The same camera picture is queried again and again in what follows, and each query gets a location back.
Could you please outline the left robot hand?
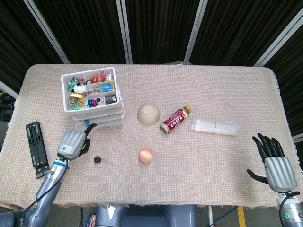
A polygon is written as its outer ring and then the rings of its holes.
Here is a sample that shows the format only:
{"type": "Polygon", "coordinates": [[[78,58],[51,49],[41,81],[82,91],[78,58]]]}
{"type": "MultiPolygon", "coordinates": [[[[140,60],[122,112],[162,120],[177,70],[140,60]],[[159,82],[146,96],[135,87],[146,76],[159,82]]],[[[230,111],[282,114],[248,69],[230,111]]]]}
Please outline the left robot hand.
{"type": "Polygon", "coordinates": [[[97,124],[93,123],[89,125],[85,131],[66,131],[57,149],[57,156],[72,161],[82,156],[83,154],[86,154],[90,148],[91,143],[88,135],[96,126],[97,124]]]}

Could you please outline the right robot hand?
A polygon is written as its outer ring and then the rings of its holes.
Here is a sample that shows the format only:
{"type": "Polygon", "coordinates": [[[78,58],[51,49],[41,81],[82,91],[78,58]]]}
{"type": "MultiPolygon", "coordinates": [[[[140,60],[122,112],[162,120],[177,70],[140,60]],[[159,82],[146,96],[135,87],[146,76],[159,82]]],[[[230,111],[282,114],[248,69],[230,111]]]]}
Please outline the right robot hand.
{"type": "Polygon", "coordinates": [[[247,170],[248,175],[258,182],[269,185],[277,193],[293,192],[298,184],[292,165],[285,156],[279,141],[260,133],[252,139],[258,148],[266,176],[256,175],[250,169],[247,170]]]}

